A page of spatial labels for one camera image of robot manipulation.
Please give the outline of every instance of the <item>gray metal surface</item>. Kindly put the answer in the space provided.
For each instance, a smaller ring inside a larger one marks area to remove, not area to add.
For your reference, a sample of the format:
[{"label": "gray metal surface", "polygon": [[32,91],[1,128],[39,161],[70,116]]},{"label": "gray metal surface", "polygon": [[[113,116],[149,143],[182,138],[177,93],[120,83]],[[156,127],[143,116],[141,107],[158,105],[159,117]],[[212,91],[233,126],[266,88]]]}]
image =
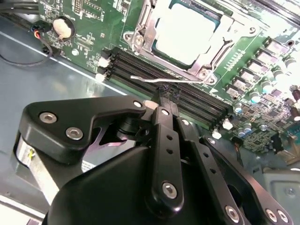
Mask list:
[{"label": "gray metal surface", "polygon": [[[10,60],[31,62],[43,57],[38,53],[40,43],[32,34],[2,18],[0,43],[0,53]],[[16,176],[13,166],[17,162],[13,158],[10,161],[23,108],[38,101],[117,96],[124,92],[97,83],[89,78],[92,74],[71,67],[71,63],[63,59],[31,68],[18,68],[0,61],[0,68],[0,195],[46,213],[48,203],[43,194]],[[98,165],[132,145],[131,142],[121,148],[103,149],[100,155],[93,152],[85,160]],[[20,170],[20,173],[30,176],[26,170]]]}]

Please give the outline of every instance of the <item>black plastic bracket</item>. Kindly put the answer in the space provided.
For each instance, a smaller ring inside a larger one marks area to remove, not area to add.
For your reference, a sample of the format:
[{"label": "black plastic bracket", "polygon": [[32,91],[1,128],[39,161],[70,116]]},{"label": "black plastic bracket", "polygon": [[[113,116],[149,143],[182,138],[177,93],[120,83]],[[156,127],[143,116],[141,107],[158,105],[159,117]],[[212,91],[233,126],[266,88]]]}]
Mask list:
[{"label": "black plastic bracket", "polygon": [[[75,164],[89,147],[94,128],[127,116],[139,118],[145,111],[143,103],[130,96],[32,103],[23,111],[19,132],[33,148],[60,163]],[[53,113],[57,121],[44,123],[39,118],[44,112]],[[83,132],[80,140],[72,140],[66,136],[66,130],[71,127]]]},{"label": "black plastic bracket", "polygon": [[[244,215],[240,213],[210,149],[199,143],[199,139],[191,124],[185,124],[182,118],[177,118],[177,122],[180,136],[182,137],[181,141],[183,142],[181,146],[185,146],[185,149],[192,151],[195,164],[203,174],[205,184],[208,186],[220,223],[225,222],[228,225],[250,224]],[[236,218],[233,219],[234,221],[229,218],[226,212],[228,207],[230,207],[231,211],[234,211],[234,217]]]},{"label": "black plastic bracket", "polygon": [[[236,160],[224,155],[226,150],[222,149],[222,145],[217,143],[212,145],[205,136],[202,138],[202,142],[211,150],[212,156],[217,161],[219,168],[222,169],[221,173],[227,185],[234,187],[231,194],[241,200],[239,207],[242,208],[251,224],[293,224],[284,208]],[[282,220],[282,213],[286,216],[286,221]]]}]

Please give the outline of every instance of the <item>screw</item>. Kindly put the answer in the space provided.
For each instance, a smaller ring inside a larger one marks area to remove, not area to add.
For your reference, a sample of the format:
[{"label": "screw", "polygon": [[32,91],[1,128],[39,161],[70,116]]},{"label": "screw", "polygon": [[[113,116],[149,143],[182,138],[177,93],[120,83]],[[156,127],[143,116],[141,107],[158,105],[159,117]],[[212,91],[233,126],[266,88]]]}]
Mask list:
[{"label": "screw", "polygon": [[40,114],[39,119],[44,123],[55,123],[57,117],[51,112],[43,112]]},{"label": "screw", "polygon": [[182,122],[184,123],[184,125],[189,125],[189,122],[187,120],[182,120]]},{"label": "screw", "polygon": [[237,224],[240,221],[240,217],[239,217],[237,211],[233,207],[227,205],[227,206],[225,206],[225,211],[226,211],[227,215],[229,216],[229,218],[233,222],[235,222]]},{"label": "screw", "polygon": [[142,104],[138,101],[134,101],[133,104],[136,106],[136,107],[139,107],[141,108],[142,107]]},{"label": "screw", "polygon": [[82,139],[83,137],[83,132],[81,131],[81,129],[76,128],[76,127],[69,127],[66,130],[66,135],[68,138],[78,141],[80,139]]},{"label": "screw", "polygon": [[280,215],[280,218],[281,218],[284,222],[286,222],[286,223],[289,222],[289,219],[288,219],[287,216],[283,213],[283,211],[277,210],[277,212],[278,212],[278,214]]},{"label": "screw", "polygon": [[216,143],[215,140],[212,139],[212,138],[210,138],[210,137],[209,137],[207,140],[208,140],[211,144],[215,144],[215,143]]},{"label": "screw", "polygon": [[137,45],[142,45],[143,42],[144,42],[144,38],[142,37],[142,35],[137,35],[135,37],[135,42],[136,42]]},{"label": "screw", "polygon": [[166,115],[166,116],[169,115],[169,112],[166,109],[162,109],[161,111],[163,112],[164,115]]},{"label": "screw", "polygon": [[277,222],[277,217],[275,216],[275,214],[269,210],[269,209],[266,209],[266,213],[268,215],[268,217],[273,221],[273,222]]},{"label": "screw", "polygon": [[130,40],[130,35],[129,34],[125,34],[125,40]]},{"label": "screw", "polygon": [[261,131],[266,131],[267,130],[267,128],[268,128],[268,126],[267,125],[264,125],[264,124],[262,124],[260,127],[260,130]]},{"label": "screw", "polygon": [[168,198],[174,199],[177,197],[176,188],[173,184],[170,184],[168,182],[163,183],[163,192]]}]

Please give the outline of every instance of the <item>dimm slot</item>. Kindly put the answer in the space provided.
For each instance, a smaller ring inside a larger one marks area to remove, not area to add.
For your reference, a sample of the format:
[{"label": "dimm slot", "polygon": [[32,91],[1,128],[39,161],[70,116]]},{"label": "dimm slot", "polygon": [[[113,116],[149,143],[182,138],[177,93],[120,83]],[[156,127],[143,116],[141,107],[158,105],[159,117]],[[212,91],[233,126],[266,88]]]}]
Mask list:
[{"label": "dimm slot", "polygon": [[[174,78],[173,76],[161,71],[161,70],[157,70],[153,71],[153,68],[149,67],[148,64],[144,63],[142,60],[138,59],[135,57],[135,60],[137,60],[137,62],[135,61],[135,63],[131,62],[131,58],[129,58],[131,55],[122,52],[119,53],[119,58],[124,60],[126,63],[129,63],[130,65],[133,65],[134,67],[146,72],[147,74],[150,74],[151,77],[147,77],[147,78]],[[206,102],[207,104],[209,104],[211,107],[213,108],[217,108],[219,110],[226,110],[228,108],[229,105],[227,105],[226,103],[223,103],[222,101],[210,96],[209,94],[201,91],[201,90],[195,90],[195,88],[193,88],[191,85],[188,84],[181,84],[176,86],[177,88],[179,88],[181,91],[187,93],[188,95],[192,95],[204,102]]]}]

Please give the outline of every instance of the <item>mounting hole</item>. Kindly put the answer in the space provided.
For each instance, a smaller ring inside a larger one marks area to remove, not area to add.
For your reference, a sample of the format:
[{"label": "mounting hole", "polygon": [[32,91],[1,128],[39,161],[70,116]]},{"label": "mounting hole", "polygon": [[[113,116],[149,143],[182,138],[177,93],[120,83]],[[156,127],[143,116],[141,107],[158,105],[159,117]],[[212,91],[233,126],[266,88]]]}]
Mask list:
[{"label": "mounting hole", "polygon": [[217,171],[215,171],[214,169],[210,169],[210,171],[213,173],[213,174],[216,174]]},{"label": "mounting hole", "polygon": [[171,150],[171,149],[167,149],[167,152],[171,155],[171,154],[173,154],[173,150]]},{"label": "mounting hole", "polygon": [[169,115],[169,112],[168,112],[166,109],[162,109],[161,112],[162,112],[164,115],[166,115],[166,116]]},{"label": "mounting hole", "polygon": [[249,28],[249,34],[254,34],[256,32],[255,27],[250,27]]},{"label": "mounting hole", "polygon": [[292,47],[293,45],[295,44],[295,41],[293,40],[289,40],[286,45],[289,46],[289,47]]},{"label": "mounting hole", "polygon": [[147,136],[149,134],[149,130],[147,129],[143,129],[140,131],[140,136],[141,137],[144,137],[144,136]]},{"label": "mounting hole", "polygon": [[142,104],[138,101],[133,101],[133,104],[136,106],[136,107],[139,107],[141,108],[142,107]]},{"label": "mounting hole", "polygon": [[129,34],[125,34],[125,35],[124,35],[124,38],[125,38],[125,40],[128,41],[128,40],[130,40],[130,35],[129,35]]}]

